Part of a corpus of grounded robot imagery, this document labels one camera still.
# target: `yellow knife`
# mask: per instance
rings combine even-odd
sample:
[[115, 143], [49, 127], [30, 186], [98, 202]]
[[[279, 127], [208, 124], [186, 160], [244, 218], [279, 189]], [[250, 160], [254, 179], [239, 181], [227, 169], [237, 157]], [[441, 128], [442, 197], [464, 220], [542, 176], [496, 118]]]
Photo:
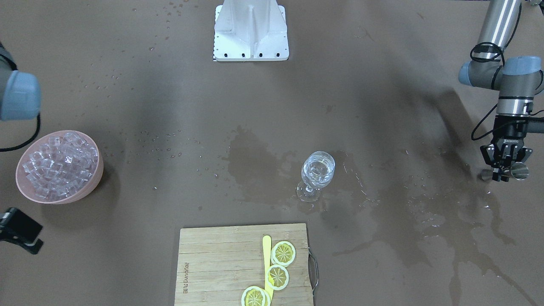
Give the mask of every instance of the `yellow knife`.
[[272, 301], [272, 296], [274, 295], [274, 289], [272, 289], [266, 281], [266, 273], [268, 268], [270, 268], [270, 254], [272, 252], [272, 238], [270, 236], [263, 236], [263, 254], [264, 254], [264, 290], [270, 296], [270, 301]]

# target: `bowl of ice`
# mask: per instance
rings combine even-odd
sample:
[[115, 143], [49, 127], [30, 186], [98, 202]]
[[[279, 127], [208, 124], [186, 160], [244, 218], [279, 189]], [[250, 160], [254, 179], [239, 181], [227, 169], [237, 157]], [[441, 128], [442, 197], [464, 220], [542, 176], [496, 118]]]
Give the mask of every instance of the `bowl of ice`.
[[28, 199], [65, 204], [82, 199], [100, 182], [104, 162], [96, 143], [77, 131], [58, 131], [33, 143], [17, 165], [15, 181]]

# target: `ice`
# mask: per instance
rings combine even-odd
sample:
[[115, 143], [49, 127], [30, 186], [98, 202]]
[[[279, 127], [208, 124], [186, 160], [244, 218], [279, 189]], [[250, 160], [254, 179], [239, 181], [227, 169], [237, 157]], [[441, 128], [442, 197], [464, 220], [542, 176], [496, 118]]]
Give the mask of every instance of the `ice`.
[[98, 150], [80, 135], [51, 136], [29, 155], [23, 169], [40, 200], [57, 201], [76, 194], [91, 179]]

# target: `metal handle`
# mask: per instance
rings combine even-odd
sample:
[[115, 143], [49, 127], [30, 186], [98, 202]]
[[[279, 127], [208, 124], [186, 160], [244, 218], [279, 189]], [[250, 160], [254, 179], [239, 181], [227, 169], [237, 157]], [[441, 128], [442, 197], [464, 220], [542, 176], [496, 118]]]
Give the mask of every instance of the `metal handle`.
[[310, 280], [310, 285], [312, 286], [312, 296], [316, 296], [316, 288], [317, 288], [317, 285], [319, 284], [319, 267], [317, 266], [317, 260], [313, 256], [312, 250], [310, 250], [310, 248], [308, 248], [308, 255], [310, 256], [309, 258], [313, 260], [314, 269], [316, 271], [316, 283], [312, 285], [312, 281]]

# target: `blue joint cap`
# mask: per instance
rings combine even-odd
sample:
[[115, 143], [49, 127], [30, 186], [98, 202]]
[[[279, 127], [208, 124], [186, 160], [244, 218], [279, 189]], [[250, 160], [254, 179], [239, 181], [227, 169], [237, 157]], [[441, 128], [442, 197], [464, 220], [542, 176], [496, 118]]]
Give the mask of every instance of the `blue joint cap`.
[[542, 60], [538, 56], [512, 57], [504, 64], [503, 74], [509, 76], [530, 75], [540, 71]]
[[459, 70], [459, 82], [464, 85], [472, 86], [471, 79], [468, 76], [468, 66], [471, 64], [471, 61], [464, 63], [461, 67], [461, 70]]
[[38, 79], [15, 70], [6, 84], [0, 103], [0, 120], [33, 119], [40, 112], [41, 90]]

